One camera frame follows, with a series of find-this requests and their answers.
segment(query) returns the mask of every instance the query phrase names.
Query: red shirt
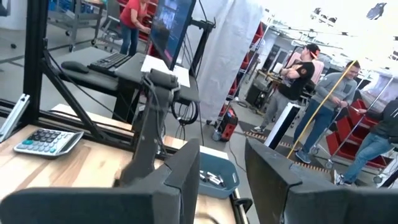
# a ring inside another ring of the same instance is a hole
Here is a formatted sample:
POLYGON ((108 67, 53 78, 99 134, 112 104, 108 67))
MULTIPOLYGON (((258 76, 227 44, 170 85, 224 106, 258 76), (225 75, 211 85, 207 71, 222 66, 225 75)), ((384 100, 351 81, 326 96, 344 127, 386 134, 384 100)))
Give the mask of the red shirt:
POLYGON ((130 28, 136 28, 136 25, 134 25, 131 22, 131 9, 134 9, 137 11, 137 19, 138 21, 142 21, 142 18, 146 16, 147 14, 147 6, 141 7, 140 0, 129 0, 129 2, 126 4, 126 7, 123 9, 122 13, 120 14, 120 21, 130 27, 130 28))

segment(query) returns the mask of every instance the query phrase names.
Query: gray plastic bin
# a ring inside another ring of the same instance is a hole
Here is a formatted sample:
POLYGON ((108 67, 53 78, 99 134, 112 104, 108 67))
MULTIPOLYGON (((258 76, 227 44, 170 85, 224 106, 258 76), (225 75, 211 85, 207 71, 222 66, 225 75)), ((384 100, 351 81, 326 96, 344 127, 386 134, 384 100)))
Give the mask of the gray plastic bin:
POLYGON ((215 186, 212 183, 199 180, 199 194, 216 198, 229 197, 239 185, 239 177, 234 164, 226 159, 200 153, 200 170, 220 175, 225 187, 215 186))

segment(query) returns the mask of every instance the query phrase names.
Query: baseball cap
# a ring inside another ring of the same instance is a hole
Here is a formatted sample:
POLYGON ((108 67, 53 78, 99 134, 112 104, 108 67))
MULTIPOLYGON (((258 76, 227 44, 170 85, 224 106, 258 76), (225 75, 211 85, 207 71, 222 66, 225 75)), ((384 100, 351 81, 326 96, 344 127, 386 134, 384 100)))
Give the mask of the baseball cap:
POLYGON ((316 45, 316 44, 308 44, 307 46, 305 46, 305 48, 310 51, 311 56, 314 59, 318 59, 318 55, 321 52, 321 49, 319 49, 318 45, 316 45))

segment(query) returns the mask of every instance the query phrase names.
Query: gray pants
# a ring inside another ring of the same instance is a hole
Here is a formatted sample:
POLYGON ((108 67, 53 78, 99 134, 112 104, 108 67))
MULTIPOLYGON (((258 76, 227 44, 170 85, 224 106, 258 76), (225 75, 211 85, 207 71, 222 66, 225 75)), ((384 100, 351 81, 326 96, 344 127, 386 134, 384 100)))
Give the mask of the gray pants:
POLYGON ((279 93, 278 90, 275 90, 271 96, 271 100, 269 101, 261 127, 265 128, 272 121, 273 117, 275 117, 275 120, 277 121, 289 102, 295 103, 296 101, 286 98, 286 96, 279 93))

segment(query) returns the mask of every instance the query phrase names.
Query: gray shirt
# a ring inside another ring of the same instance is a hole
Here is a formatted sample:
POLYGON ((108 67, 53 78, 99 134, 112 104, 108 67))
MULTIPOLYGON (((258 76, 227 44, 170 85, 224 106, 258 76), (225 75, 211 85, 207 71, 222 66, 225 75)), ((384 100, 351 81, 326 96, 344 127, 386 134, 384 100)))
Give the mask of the gray shirt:
MULTIPOLYGON (((321 103, 323 99, 329 94, 330 90, 336 85, 337 81, 343 74, 341 72, 335 72, 325 76, 315 87, 315 95, 312 97, 313 100, 321 103)), ((357 83, 355 80, 344 77, 338 86, 333 90, 330 96, 335 96, 341 101, 346 101, 349 105, 352 104, 355 95, 357 83)), ((323 104, 328 109, 334 110, 338 105, 332 102, 331 97, 323 104)))

